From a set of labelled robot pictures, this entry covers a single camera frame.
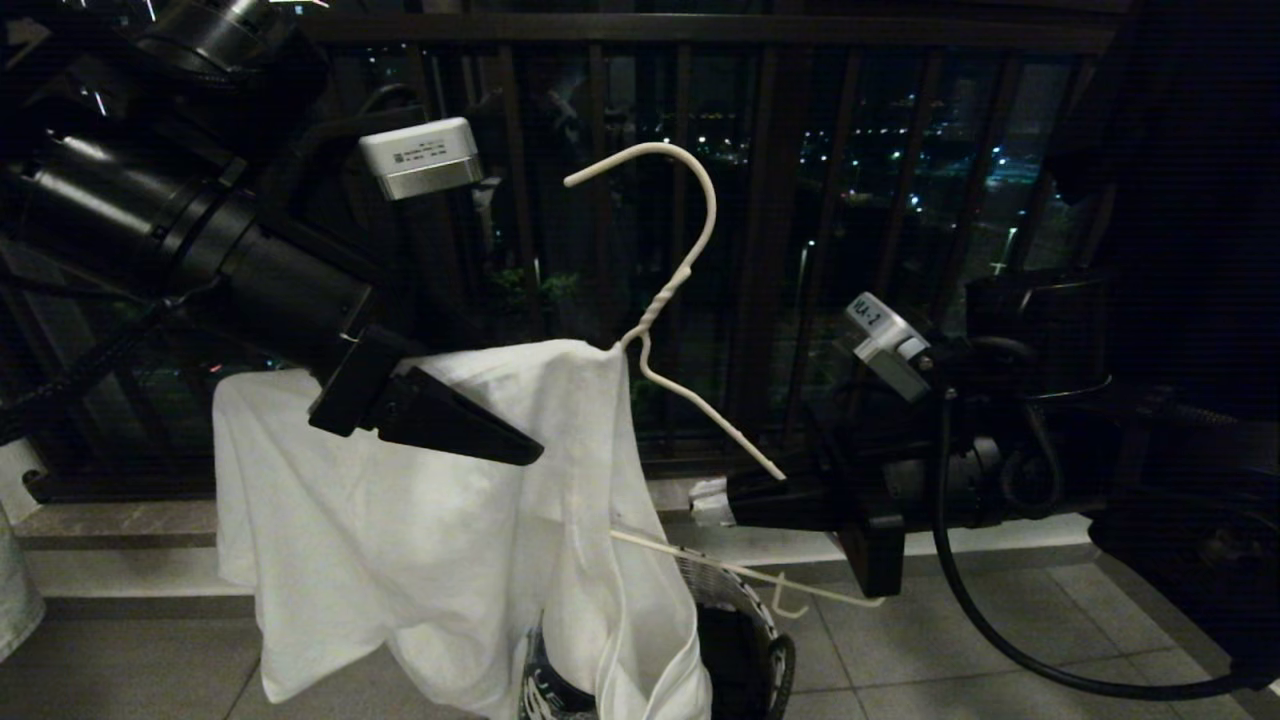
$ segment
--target basket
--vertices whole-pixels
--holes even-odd
[[[695,552],[689,548],[681,550]],[[768,648],[769,676],[773,678],[773,687],[769,689],[769,708],[762,720],[780,720],[787,710],[787,701],[791,698],[791,684],[796,669],[795,643],[790,637],[778,633],[768,606],[760,601],[754,589],[742,582],[742,578],[723,568],[703,565],[685,557],[676,557],[676,565],[694,596],[694,602],[707,607],[735,610],[753,620],[760,646]]]

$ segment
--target white cloth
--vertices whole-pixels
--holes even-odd
[[[0,660],[18,650],[44,616],[45,601],[31,582],[9,516],[0,507]]]
[[[220,569],[256,588],[268,697],[385,642],[431,701],[515,717],[544,618],[552,664],[602,719],[708,717],[675,562],[608,534],[663,537],[621,348],[549,341],[417,365],[541,442],[543,457],[517,468],[324,433],[307,425],[319,387],[302,372],[218,387]]]

